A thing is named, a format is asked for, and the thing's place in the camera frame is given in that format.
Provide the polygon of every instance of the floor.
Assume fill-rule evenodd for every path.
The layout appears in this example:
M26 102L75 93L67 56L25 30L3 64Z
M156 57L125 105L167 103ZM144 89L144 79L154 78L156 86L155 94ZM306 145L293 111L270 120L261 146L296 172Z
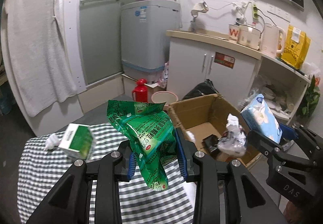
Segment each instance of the floor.
M120 95L115 100L131 101L132 99L126 95ZM107 103L87 112L75 123L87 125L106 123L106 111ZM0 116L0 223L20 224L17 211L18 165L25 142L32 137L34 134L17 105L13 106L8 115ZM293 145L289 153L305 156L297 145ZM250 171L276 205L279 205L280 195L265 182L268 177L267 159L261 158ZM286 203L287 200L282 198L281 210L284 210Z

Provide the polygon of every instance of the blue sticker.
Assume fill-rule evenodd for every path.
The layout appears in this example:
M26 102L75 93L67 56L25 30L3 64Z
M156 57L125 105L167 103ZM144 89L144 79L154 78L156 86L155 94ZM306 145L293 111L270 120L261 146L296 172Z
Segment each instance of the blue sticker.
M262 97L257 97L257 102L262 103L263 98Z

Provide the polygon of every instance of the yellow paper bag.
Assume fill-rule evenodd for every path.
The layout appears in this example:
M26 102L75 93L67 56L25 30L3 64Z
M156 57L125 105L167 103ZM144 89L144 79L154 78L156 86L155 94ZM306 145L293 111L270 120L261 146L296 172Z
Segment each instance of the yellow paper bag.
M305 60L310 43L311 39L306 36L304 31L289 25L281 59L299 70Z

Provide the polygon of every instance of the blue tissue pack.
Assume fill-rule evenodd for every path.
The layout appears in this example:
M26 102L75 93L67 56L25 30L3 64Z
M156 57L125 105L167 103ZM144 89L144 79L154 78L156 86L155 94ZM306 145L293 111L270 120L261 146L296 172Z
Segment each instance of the blue tissue pack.
M282 130L262 94L257 95L241 111L241 115L250 130L258 131L279 144Z

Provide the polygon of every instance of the green plastic packet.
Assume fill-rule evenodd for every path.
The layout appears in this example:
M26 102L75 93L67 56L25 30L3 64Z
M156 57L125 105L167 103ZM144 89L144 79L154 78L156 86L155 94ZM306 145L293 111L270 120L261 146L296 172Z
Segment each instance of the green plastic packet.
M168 188L163 166L177 158L174 127L164 105L109 100L107 110L110 123L129 139L146 184L157 191Z

